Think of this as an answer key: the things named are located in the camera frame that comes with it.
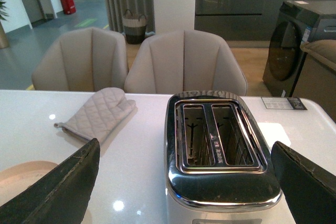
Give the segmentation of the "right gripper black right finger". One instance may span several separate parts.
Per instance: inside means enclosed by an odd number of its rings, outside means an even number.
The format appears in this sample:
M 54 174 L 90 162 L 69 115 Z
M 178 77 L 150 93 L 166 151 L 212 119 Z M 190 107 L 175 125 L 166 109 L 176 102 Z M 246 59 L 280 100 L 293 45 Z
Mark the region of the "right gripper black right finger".
M 271 160 L 296 223 L 335 223 L 335 175 L 279 141 Z

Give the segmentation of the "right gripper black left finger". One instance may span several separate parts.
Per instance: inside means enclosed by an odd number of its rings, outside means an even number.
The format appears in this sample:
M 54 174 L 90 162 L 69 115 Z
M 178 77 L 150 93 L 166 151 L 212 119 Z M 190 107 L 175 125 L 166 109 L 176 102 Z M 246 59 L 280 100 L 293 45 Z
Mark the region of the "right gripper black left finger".
M 81 223 L 99 170 L 93 138 L 18 196 L 1 206 L 1 223 Z

